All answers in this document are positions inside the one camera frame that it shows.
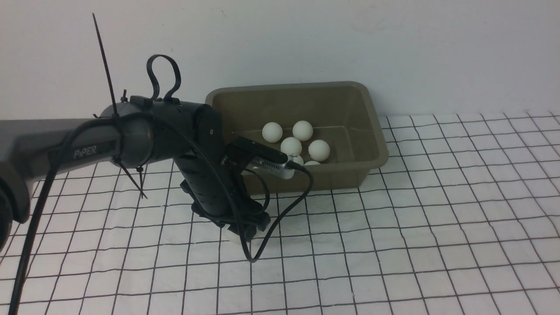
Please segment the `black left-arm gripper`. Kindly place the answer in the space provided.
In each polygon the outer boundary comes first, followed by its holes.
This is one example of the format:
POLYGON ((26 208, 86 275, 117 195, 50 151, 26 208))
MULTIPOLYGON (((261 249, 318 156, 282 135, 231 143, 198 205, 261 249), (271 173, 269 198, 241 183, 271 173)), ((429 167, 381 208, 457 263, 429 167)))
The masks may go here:
MULTIPOLYGON (((206 218, 219 228, 226 228, 239 236, 232 207, 217 177, 208 164, 199 157, 183 155, 174 159, 174 164, 183 175, 180 187, 193 199, 191 209, 199 217, 206 218)), ((241 173, 220 165, 218 170, 224 178, 228 194, 236 204, 246 241, 251 241, 257 231, 265 231, 270 224, 270 215, 263 205, 252 199, 247 192, 241 173)))

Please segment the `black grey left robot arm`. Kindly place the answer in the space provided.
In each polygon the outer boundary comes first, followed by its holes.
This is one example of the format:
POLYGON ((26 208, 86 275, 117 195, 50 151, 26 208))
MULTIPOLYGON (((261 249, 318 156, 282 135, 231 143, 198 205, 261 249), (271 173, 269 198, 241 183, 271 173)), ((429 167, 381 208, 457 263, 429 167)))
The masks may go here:
MULTIPOLYGON (((244 185, 242 167, 226 162, 222 115, 206 104, 156 102, 141 109, 117 104, 120 120, 88 128, 64 153, 58 173, 111 161, 127 169, 171 159, 182 173, 181 188, 194 200, 192 211, 236 233, 233 211, 200 149, 217 167, 237 205, 246 239, 264 231, 270 216, 252 200, 244 185)), ((57 160, 66 138, 85 119, 2 120, 1 245, 12 223, 26 223, 31 213, 32 186, 44 179, 57 160)))

